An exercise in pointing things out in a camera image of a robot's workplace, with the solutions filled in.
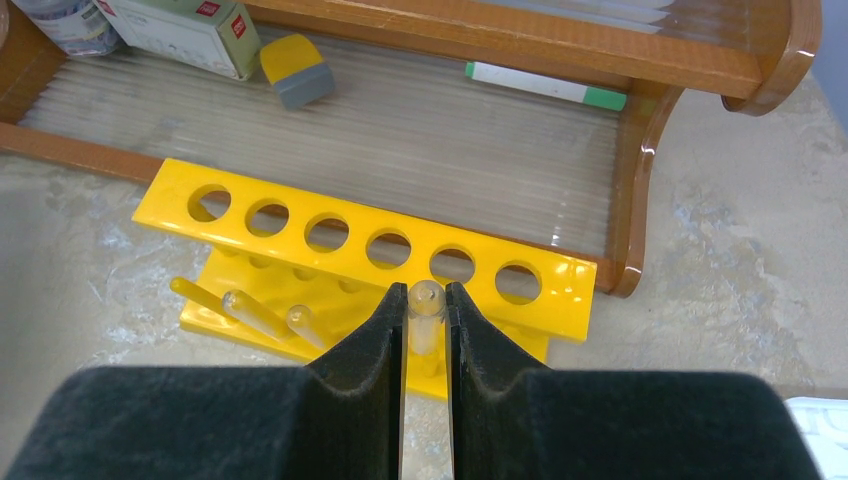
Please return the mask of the clear glass test tube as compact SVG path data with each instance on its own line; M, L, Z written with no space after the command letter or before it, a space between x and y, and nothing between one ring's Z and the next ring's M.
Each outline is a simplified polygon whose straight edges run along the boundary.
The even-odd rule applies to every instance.
M415 354L426 356L436 351L445 309L445 291L438 282L421 280L408 290L409 346Z

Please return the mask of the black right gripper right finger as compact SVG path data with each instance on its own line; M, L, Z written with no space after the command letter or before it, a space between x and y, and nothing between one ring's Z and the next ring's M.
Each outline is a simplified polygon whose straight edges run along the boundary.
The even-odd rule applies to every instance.
M709 371L556 370L446 288L458 479L815 479L765 381Z

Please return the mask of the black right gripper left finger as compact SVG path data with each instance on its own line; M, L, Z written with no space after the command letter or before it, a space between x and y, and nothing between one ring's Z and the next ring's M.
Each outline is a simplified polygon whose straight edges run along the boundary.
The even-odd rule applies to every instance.
M404 284L301 367L97 367L50 397L11 479L396 479Z

